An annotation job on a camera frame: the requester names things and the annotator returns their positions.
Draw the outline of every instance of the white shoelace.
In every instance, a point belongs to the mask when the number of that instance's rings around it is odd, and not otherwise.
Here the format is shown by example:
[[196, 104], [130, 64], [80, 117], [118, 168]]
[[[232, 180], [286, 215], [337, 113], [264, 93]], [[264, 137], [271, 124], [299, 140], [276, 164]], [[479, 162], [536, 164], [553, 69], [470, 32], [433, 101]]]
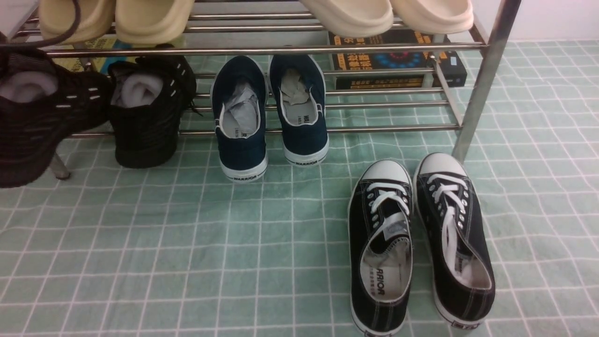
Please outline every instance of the white shoelace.
[[[401, 193], [406, 194], [406, 189], [403, 186], [395, 184], [395, 183], [386, 183], [386, 182], [374, 182], [371, 183], [368, 188], [366, 188], [366, 192], [370, 192], [375, 188], [392, 188], [397, 189]], [[366, 196], [367, 199], [372, 199], [374, 197], [374, 193], [370, 192], [369, 195]], [[368, 205], [370, 206], [370, 214], [374, 214], [372, 221], [376, 221], [374, 223], [374, 228], [377, 228], [380, 224], [379, 215], [376, 214], [376, 210], [383, 203], [383, 201], [391, 199], [395, 200], [400, 204], [400, 207], [406, 214], [406, 216], [410, 216], [410, 208], [408, 207], [408, 199], [406, 197], [400, 197], [395, 191], [383, 192], [379, 191], [379, 196], [376, 197], [373, 201], [371, 201]]]
[[[458, 251], [458, 228], [463, 228], [463, 221], [465, 221], [464, 215], [466, 214], [466, 206], [468, 206], [468, 201], [466, 199], [460, 200], [460, 198], [455, 194], [455, 191], [459, 191], [459, 185], [464, 187], [464, 197], [468, 197], [468, 185], [462, 180], [451, 176], [446, 176], [445, 174], [433, 174], [428, 178], [427, 184], [430, 184], [435, 179], [444, 179], [451, 182], [456, 183], [457, 185], [443, 185], [440, 184], [439, 188], [433, 192], [432, 197], [435, 200], [435, 204], [439, 204], [439, 199], [441, 195], [446, 195], [451, 200], [455, 202], [457, 208], [459, 208], [459, 220], [455, 221], [454, 216], [456, 212], [455, 206], [447, 206], [447, 212], [444, 214], [443, 218], [443, 226], [441, 228], [441, 248], [443, 250], [443, 256], [445, 257], [445, 262], [449, 270], [451, 270], [454, 277], [458, 279], [469, 278], [468, 275], [464, 275], [464, 273], [459, 273], [455, 270], [455, 260], [456, 253]], [[435, 185], [431, 185], [429, 191], [434, 190]], [[443, 211], [441, 204], [438, 205], [437, 210], [443, 216]]]

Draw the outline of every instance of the black canvas sneaker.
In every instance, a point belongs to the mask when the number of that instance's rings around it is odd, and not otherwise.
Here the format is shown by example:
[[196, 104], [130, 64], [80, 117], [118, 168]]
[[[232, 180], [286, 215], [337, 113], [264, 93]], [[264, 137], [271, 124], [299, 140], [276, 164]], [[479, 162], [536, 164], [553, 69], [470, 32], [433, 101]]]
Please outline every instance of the black canvas sneaker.
[[230, 59], [216, 74], [210, 100], [220, 168], [237, 183], [263, 177], [268, 167], [266, 111], [268, 86], [260, 65], [247, 56]]
[[491, 310], [495, 278], [472, 181], [452, 156], [431, 154], [416, 169], [414, 186], [431, 251], [435, 305], [453, 327], [475, 329]]
[[0, 188], [26, 185], [68, 136], [107, 121], [110, 81], [72, 73], [41, 50], [0, 52]]
[[184, 56], [143, 56], [115, 62], [108, 73], [115, 85], [108, 118], [117, 161], [132, 169], [167, 162], [177, 150], [181, 116], [195, 97], [191, 66]]
[[352, 317], [367, 336], [397, 333], [406, 316], [413, 265], [411, 202], [409, 174], [391, 160], [371, 165], [349, 202]]
[[326, 84], [310, 55], [274, 55], [268, 78], [283, 128], [285, 158], [296, 166], [321, 163], [329, 151]]

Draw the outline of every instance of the black box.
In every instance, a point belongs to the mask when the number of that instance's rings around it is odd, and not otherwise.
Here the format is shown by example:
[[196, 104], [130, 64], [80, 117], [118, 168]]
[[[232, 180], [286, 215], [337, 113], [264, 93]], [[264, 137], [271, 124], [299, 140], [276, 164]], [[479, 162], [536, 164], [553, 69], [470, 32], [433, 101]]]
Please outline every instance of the black box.
[[[421, 34], [409, 29], [390, 30], [370, 38], [343, 38], [329, 32], [329, 44], [336, 46], [375, 45], [386, 43], [430, 43], [432, 35]], [[428, 53], [378, 53], [378, 54], [333, 54], [332, 66], [335, 70], [385, 70], [426, 67]], [[456, 52], [438, 54], [441, 69], [450, 87], [464, 86], [466, 68]], [[435, 75], [433, 86], [440, 86]], [[339, 76], [335, 79], [337, 90], [418, 88], [422, 86], [424, 75], [357, 75]]]

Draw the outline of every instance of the shoe rack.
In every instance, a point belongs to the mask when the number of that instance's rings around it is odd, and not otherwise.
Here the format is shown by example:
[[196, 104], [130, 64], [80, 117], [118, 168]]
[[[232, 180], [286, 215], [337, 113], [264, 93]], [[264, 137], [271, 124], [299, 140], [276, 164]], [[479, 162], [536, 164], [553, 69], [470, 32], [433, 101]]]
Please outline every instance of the shoe rack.
[[[400, 103], [352, 103], [352, 104], [328, 104], [328, 110], [346, 110], [346, 109], [399, 109], [399, 108], [418, 108], [445, 106], [451, 120], [448, 124], [417, 124], [417, 125], [388, 125], [371, 127], [335, 127], [329, 128], [329, 133], [395, 133], [410, 131], [442, 131], [453, 130], [458, 134], [457, 141], [453, 148], [452, 155], [460, 162], [464, 161], [468, 148], [474, 137], [477, 124], [485, 106], [489, 91], [495, 73], [499, 67], [501, 57], [506, 47], [507, 39], [512, 30], [518, 8], [521, 0], [501, 0], [499, 10], [495, 19], [491, 33], [487, 36], [482, 29], [481, 24], [475, 20], [474, 26], [469, 33], [473, 38], [471, 43], [444, 43], [444, 35], [433, 36], [430, 44], [382, 44], [375, 46], [273, 46], [256, 48], [219, 48], [219, 49], [127, 49], [127, 50], [92, 50], [85, 49], [84, 45], [74, 46], [73, 50], [49, 50], [48, 55], [52, 58], [80, 58], [81, 64], [88, 68], [92, 67], [90, 58], [111, 57], [111, 56], [144, 56], [156, 54], [172, 55], [273, 55], [273, 54], [337, 54], [337, 53], [396, 53], [396, 52], [430, 52], [430, 62], [425, 68], [396, 69], [396, 70], [359, 70], [359, 71], [325, 71], [325, 77], [329, 76], [355, 76], [361, 74], [424, 74], [422, 88], [401, 88], [401, 89], [367, 89], [367, 90], [333, 90], [328, 91], [330, 96], [355, 96], [355, 95], [401, 95], [401, 94], [441, 94], [444, 99], [431, 101], [414, 101]], [[215, 33], [215, 32], [311, 32], [325, 31], [326, 29], [319, 23], [294, 23], [297, 20], [314, 19], [309, 12], [301, 13], [251, 13], [251, 14], [193, 14], [189, 21], [215, 21], [215, 20], [244, 20], [247, 22], [255, 21], [256, 24], [244, 25], [216, 25], [216, 26], [190, 26], [186, 28], [186, 34], [193, 33]], [[265, 20], [284, 20], [285, 24], [263, 24]], [[33, 35], [40, 35], [37, 28], [39, 19], [31, 17], [21, 27], [15, 35], [22, 40]], [[392, 29], [408, 29], [401, 22], [395, 22]], [[461, 111], [455, 103], [455, 99], [449, 90], [447, 81], [435, 60], [435, 53], [448, 50], [479, 50], [483, 56], [480, 70], [470, 101], [466, 111]], [[441, 83], [440, 88], [432, 88], [433, 75], [436, 74]], [[198, 79], [211, 79], [215, 74], [198, 73]], [[208, 93], [198, 93], [196, 99], [208, 99]], [[204, 118], [212, 118], [211, 108], [197, 107], [197, 111], [206, 113]], [[276, 106], [269, 105], [267, 110], [275, 110]], [[280, 133], [281, 129], [269, 129], [268, 133]], [[180, 135], [184, 137], [193, 136], [212, 136], [213, 130], [181, 130]], [[110, 133], [81, 133], [74, 134], [71, 138], [91, 139], [100, 137], [110, 137]], [[68, 179], [70, 173], [60, 157], [55, 155], [50, 165], [58, 179]]]

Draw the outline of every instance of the slipper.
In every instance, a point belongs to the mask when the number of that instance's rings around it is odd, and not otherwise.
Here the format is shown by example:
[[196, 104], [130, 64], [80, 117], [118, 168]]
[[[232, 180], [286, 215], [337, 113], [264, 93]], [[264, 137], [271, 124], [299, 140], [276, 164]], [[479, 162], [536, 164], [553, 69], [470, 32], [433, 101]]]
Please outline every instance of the slipper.
[[403, 22], [425, 34], [455, 34], [472, 28], [471, 0], [391, 0]]
[[[79, 1], [81, 23], [75, 34], [62, 44], [85, 42], [106, 34], [114, 19], [115, 1]], [[46, 40], [66, 32], [75, 20], [75, 8], [71, 0], [40, 0], [38, 13], [41, 35]]]
[[167, 43], [183, 33], [195, 0], [117, 0], [116, 36], [135, 44]]
[[393, 25], [389, 0], [299, 0], [326, 29], [341, 37], [379, 35]]

